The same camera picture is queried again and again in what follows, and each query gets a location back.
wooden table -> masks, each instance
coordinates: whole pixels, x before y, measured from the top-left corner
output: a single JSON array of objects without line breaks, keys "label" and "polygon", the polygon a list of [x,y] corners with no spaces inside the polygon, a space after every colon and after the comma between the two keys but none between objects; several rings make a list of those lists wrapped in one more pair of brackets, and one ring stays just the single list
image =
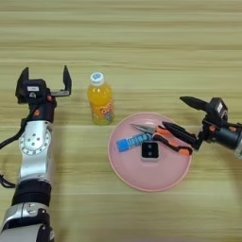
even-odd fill
[{"label": "wooden table", "polygon": [[[182,183],[152,194],[122,183],[107,157],[112,129],[136,112],[162,113],[198,132],[204,113],[181,95],[222,96],[231,121],[242,120],[241,9],[240,0],[1,1],[1,140],[27,115],[14,96],[26,66],[51,89],[62,88],[64,64],[73,79],[55,116],[58,242],[241,241],[242,163],[229,150],[204,144]],[[114,91],[115,121],[107,127],[91,121],[86,90],[94,71]],[[17,143],[0,154],[1,173],[16,181]],[[0,193],[3,217],[13,190]]]}]

silver metal part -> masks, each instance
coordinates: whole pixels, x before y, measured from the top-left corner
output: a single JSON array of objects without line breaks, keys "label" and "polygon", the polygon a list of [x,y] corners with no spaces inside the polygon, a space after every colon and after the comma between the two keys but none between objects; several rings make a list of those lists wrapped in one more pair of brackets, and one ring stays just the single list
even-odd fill
[{"label": "silver metal part", "polygon": [[51,134],[51,123],[47,121],[27,122],[26,130],[19,140],[23,162],[18,182],[29,179],[52,182]]},{"label": "silver metal part", "polygon": [[240,141],[234,153],[237,158],[242,159],[242,134],[240,135]]},{"label": "silver metal part", "polygon": [[5,230],[0,234],[1,242],[36,242],[39,230],[43,224],[30,225]]},{"label": "silver metal part", "polygon": [[14,219],[36,216],[39,209],[43,209],[45,213],[48,213],[48,207],[38,202],[20,203],[9,207],[5,213],[1,231],[8,222]]},{"label": "silver metal part", "polygon": [[51,95],[54,97],[62,97],[62,96],[69,96],[70,92],[61,90],[61,91],[56,91],[56,92],[51,92]]}]

pink plate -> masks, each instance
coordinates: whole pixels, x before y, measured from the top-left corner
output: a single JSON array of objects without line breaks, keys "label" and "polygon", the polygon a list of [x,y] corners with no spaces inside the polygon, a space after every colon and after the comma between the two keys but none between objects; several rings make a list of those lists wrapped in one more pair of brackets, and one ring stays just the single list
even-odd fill
[{"label": "pink plate", "polygon": [[[142,161],[141,147],[118,151],[116,141],[141,133],[130,124],[156,127],[163,121],[173,122],[157,113],[137,113],[121,121],[111,134],[108,148],[110,164],[116,175],[131,187],[147,192],[164,191],[178,184],[189,169],[191,156],[181,155],[160,142],[157,162]],[[186,146],[172,136],[166,135],[166,138]]]}]

plastic bottle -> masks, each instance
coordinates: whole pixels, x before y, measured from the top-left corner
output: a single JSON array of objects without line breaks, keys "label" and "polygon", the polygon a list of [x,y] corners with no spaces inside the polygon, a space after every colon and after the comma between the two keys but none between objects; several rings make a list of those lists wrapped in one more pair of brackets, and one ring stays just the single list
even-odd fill
[{"label": "plastic bottle", "polygon": [[91,82],[87,96],[92,110],[93,121],[97,125],[109,125],[114,119],[112,88],[104,81],[102,73],[92,73]]}]

black square object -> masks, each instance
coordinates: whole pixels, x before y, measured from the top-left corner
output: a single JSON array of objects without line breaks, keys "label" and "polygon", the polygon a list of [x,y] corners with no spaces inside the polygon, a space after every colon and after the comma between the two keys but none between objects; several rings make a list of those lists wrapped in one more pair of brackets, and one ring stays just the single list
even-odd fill
[{"label": "black square object", "polygon": [[142,143],[142,158],[157,159],[159,157],[158,144],[156,142]]}]

